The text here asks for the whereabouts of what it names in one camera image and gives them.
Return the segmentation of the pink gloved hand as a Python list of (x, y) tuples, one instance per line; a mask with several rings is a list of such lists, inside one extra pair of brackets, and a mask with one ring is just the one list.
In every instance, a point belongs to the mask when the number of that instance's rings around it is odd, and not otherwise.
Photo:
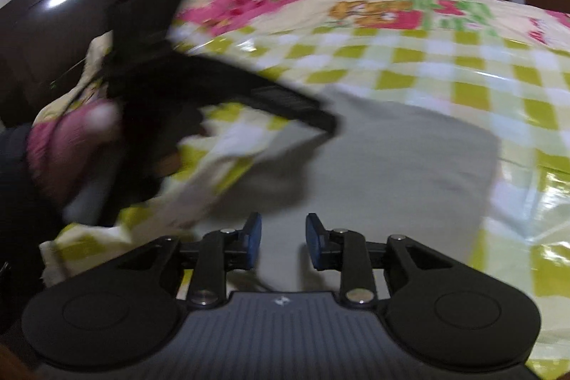
[(108, 99), (33, 125), (27, 143), (32, 177), (49, 198), (66, 203), (92, 155), (117, 137), (119, 126), (119, 107)]

